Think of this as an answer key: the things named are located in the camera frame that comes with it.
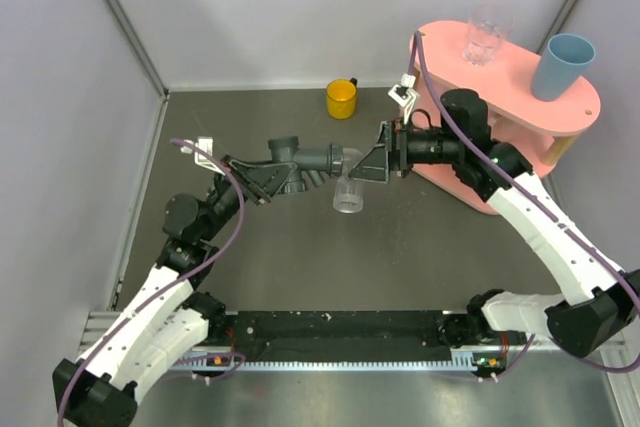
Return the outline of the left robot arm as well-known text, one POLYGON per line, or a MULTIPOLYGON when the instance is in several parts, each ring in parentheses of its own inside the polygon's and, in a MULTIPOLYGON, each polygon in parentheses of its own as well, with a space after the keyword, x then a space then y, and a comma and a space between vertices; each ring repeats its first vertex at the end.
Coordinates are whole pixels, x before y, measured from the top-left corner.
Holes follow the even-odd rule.
POLYGON ((167 203, 167 240, 145 282, 116 321, 78 359, 52 374, 60 426, 128 426, 150 389, 188 351, 226 334, 224 309, 198 287, 228 250, 211 240, 247 202, 266 204, 288 192, 300 168, 286 157, 244 162, 212 159, 205 199, 176 194, 167 203))

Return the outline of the clear trap with grey nut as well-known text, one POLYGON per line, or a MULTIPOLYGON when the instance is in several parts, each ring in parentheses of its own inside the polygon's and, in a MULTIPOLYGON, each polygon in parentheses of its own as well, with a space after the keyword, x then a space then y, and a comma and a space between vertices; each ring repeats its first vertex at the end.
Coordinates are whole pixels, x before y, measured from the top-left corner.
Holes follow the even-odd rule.
POLYGON ((354 148, 344 148, 343 155, 342 174, 336 181, 333 208, 339 213, 356 214, 364 207, 364 183, 349 179, 348 174, 362 159, 363 154, 354 148))

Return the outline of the grey plastic pipe fitting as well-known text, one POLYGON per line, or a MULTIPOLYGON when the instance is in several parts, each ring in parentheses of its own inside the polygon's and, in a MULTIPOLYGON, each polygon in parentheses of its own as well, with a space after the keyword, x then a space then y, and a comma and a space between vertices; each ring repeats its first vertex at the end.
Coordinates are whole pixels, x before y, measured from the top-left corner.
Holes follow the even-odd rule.
POLYGON ((270 139, 268 147, 271 158, 276 163, 292 163, 293 172, 278 191, 279 195, 292 195, 308 190, 307 181, 314 187, 325 184, 325 178, 338 178, 342 174, 344 148, 337 143, 330 143, 325 148, 301 148, 297 136, 270 139))

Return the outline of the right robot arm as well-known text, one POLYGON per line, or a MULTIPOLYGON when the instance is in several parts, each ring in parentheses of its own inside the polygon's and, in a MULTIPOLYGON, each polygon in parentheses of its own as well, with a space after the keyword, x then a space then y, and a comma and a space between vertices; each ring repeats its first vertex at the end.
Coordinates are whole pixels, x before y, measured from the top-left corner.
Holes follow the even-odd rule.
POLYGON ((453 89, 436 100, 441 123, 415 125, 416 90, 395 85, 400 117, 348 176, 386 183, 419 165, 449 165, 455 177, 503 217, 551 273, 560 292, 520 295, 491 290, 472 299, 466 327, 487 343, 502 331, 544 336, 584 359, 639 314, 639 273, 627 272, 595 248, 548 195, 531 163, 508 142, 493 139, 488 106, 477 92, 453 89))

